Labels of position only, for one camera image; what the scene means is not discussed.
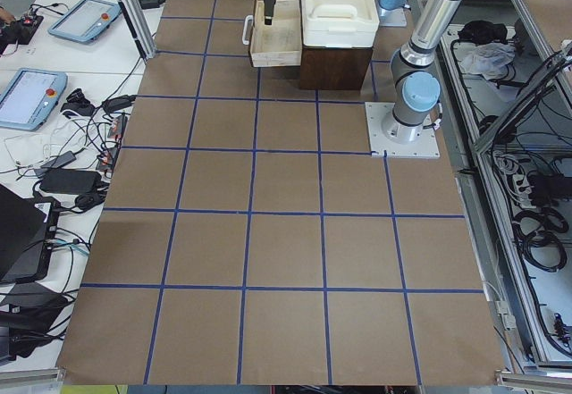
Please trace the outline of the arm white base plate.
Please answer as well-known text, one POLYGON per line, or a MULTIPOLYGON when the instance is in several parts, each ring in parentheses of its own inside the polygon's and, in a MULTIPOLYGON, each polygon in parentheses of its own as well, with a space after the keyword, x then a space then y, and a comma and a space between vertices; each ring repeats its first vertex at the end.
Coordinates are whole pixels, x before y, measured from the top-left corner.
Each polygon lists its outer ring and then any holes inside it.
POLYGON ((417 126, 404 126, 393 116, 394 103, 366 102, 372 157, 438 159, 440 151, 429 114, 417 126))
POLYGON ((379 6, 378 14, 380 27, 405 28, 407 26, 407 18, 403 6, 393 10, 383 9, 379 6))

